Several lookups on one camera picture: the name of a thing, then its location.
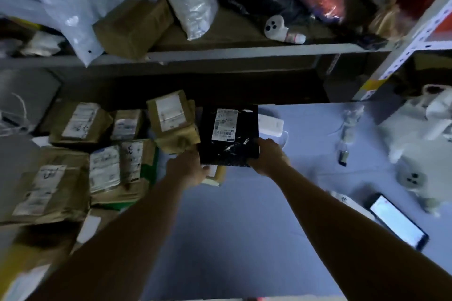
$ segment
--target smartphone screen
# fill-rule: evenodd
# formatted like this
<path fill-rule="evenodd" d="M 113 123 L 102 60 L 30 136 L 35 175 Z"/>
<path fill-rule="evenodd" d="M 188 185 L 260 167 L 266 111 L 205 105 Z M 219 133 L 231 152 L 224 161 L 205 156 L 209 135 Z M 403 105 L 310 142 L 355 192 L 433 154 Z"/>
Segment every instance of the smartphone screen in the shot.
<path fill-rule="evenodd" d="M 428 236 L 416 224 L 408 219 L 383 195 L 379 195 L 369 210 L 375 214 L 400 239 L 420 250 Z"/>

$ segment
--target lit phone screen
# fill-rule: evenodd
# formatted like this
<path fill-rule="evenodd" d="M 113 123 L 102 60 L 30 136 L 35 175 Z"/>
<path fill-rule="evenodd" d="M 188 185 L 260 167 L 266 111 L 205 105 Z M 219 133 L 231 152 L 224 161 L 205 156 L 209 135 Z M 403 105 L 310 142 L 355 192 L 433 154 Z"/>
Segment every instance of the lit phone screen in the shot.
<path fill-rule="evenodd" d="M 384 196 L 380 196 L 370 210 L 400 239 L 416 248 L 424 233 Z"/>

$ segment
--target hand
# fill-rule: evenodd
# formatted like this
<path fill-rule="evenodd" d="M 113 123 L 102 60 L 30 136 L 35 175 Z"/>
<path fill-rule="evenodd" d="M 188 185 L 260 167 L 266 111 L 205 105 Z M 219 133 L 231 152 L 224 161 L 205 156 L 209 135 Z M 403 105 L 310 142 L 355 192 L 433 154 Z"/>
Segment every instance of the hand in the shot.
<path fill-rule="evenodd" d="M 258 174 L 269 176 L 272 169 L 278 169 L 282 165 L 290 165 L 289 158 L 275 143 L 273 139 L 256 139 L 260 147 L 260 155 L 257 160 L 248 159 L 248 165 Z"/>
<path fill-rule="evenodd" d="M 209 166 L 201 167 L 199 153 L 196 150 L 186 150 L 176 158 L 171 158 L 166 164 L 166 177 L 183 188 L 200 184 L 209 173 Z"/>

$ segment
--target person's right arm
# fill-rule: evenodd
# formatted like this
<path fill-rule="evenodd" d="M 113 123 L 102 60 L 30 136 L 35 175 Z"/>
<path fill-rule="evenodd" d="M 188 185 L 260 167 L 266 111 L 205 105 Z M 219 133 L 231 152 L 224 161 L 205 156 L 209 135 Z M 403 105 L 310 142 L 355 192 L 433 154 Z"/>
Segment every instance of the person's right arm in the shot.
<path fill-rule="evenodd" d="M 348 301 L 450 300 L 452 277 L 388 230 L 336 200 L 293 167 L 271 139 L 249 160 L 282 190 Z"/>

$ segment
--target forearm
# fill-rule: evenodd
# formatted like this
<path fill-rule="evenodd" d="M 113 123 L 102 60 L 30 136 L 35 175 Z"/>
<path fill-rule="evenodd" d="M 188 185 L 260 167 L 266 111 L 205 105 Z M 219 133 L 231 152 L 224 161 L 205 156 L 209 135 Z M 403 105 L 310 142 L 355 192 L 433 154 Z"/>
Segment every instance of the forearm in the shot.
<path fill-rule="evenodd" d="M 347 299 L 442 300 L 452 278 L 379 224 L 337 201 L 287 165 L 269 176 Z"/>
<path fill-rule="evenodd" d="M 29 301 L 138 300 L 184 186 L 168 178 L 85 243 Z"/>

